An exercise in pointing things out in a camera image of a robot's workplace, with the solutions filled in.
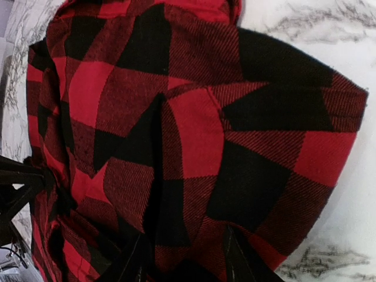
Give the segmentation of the red black plaid shirt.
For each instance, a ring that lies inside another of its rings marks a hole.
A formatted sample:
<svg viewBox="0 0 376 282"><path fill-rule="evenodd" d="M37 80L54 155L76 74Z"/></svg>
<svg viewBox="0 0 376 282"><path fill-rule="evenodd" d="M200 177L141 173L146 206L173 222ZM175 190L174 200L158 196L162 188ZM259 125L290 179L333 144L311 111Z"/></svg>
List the red black plaid shirt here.
<svg viewBox="0 0 376 282"><path fill-rule="evenodd" d="M29 49L30 203L45 281L99 281L130 239L146 281L227 281L238 229L267 266L300 245L336 185L367 93L270 36L239 1L66 1Z"/></svg>

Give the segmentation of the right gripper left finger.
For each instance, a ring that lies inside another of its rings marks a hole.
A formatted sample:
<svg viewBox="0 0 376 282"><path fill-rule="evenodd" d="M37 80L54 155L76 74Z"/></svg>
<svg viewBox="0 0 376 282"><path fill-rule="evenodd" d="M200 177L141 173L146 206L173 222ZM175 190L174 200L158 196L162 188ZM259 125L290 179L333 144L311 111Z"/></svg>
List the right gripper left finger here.
<svg viewBox="0 0 376 282"><path fill-rule="evenodd" d="M134 236L99 277L101 282L144 282L152 265L152 248L145 234Z"/></svg>

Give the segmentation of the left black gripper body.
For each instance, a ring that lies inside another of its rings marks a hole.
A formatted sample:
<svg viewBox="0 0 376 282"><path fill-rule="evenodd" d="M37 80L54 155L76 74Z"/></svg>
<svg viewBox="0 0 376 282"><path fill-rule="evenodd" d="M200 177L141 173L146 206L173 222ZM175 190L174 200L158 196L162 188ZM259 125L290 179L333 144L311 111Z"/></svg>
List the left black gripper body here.
<svg viewBox="0 0 376 282"><path fill-rule="evenodd" d="M38 194L50 190L55 177L43 159L28 157L23 163L1 157L1 237L6 236L11 220Z"/></svg>

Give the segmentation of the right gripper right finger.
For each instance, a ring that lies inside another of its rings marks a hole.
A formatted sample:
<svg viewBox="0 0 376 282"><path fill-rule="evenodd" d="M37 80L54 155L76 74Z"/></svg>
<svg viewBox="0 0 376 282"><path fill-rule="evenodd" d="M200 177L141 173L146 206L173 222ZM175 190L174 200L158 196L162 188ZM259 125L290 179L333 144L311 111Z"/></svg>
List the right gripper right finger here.
<svg viewBox="0 0 376 282"><path fill-rule="evenodd" d="M238 229L226 226L223 238L227 281L283 282Z"/></svg>

